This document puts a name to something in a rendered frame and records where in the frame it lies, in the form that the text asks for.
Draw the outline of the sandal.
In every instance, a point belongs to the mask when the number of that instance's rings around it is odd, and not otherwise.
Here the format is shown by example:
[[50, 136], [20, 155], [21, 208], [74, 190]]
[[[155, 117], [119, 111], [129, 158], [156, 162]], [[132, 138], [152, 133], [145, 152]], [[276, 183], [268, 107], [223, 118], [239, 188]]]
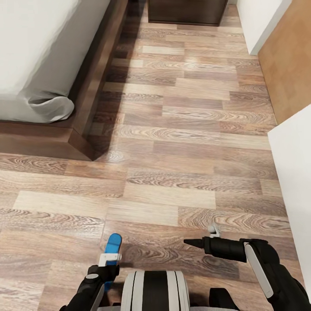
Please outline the sandal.
[[[118, 253], [119, 246], [121, 244], [121, 235], [119, 234], [111, 234], [106, 245], [106, 249], [104, 253]], [[116, 265], [117, 261], [107, 261], [107, 265]], [[108, 290], [113, 282], [105, 283], [105, 290]]]

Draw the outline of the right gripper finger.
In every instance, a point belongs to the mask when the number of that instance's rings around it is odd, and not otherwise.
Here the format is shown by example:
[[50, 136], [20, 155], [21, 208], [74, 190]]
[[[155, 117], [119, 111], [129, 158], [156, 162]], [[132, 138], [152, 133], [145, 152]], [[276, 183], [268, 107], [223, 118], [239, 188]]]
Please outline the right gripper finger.
[[201, 248], [201, 249], [205, 249], [205, 244], [204, 244], [204, 237], [202, 237], [202, 239], [184, 239], [184, 243]]

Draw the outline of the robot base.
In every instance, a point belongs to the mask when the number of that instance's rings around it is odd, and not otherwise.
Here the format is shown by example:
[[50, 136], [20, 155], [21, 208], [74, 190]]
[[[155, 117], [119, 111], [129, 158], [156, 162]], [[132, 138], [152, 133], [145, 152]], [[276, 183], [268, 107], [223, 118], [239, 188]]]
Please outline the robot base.
[[[121, 303], [102, 307], [102, 300], [97, 311], [121, 311]], [[225, 288], [211, 288], [209, 292], [209, 307], [190, 303], [190, 311], [240, 311]]]

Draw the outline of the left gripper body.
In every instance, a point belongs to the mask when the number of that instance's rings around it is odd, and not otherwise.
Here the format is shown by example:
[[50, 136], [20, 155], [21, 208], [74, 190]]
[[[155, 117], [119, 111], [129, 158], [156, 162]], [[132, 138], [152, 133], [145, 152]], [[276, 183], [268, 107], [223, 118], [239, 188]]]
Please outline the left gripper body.
[[102, 271], [105, 274], [105, 283], [113, 282], [115, 280], [116, 265], [107, 265], [106, 267], [99, 267], [98, 265], [93, 265], [89, 268], [88, 274], [96, 271]]

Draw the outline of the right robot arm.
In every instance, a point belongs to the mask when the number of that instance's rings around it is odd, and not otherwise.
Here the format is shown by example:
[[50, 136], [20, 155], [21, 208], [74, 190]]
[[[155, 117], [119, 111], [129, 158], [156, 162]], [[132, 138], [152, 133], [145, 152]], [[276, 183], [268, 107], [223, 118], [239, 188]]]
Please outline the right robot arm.
[[280, 264], [274, 247], [267, 240], [245, 239], [239, 241], [221, 238], [216, 225], [208, 227], [210, 237], [184, 239], [184, 243], [205, 249], [206, 254], [247, 263], [274, 311], [311, 311], [308, 294], [301, 283]]

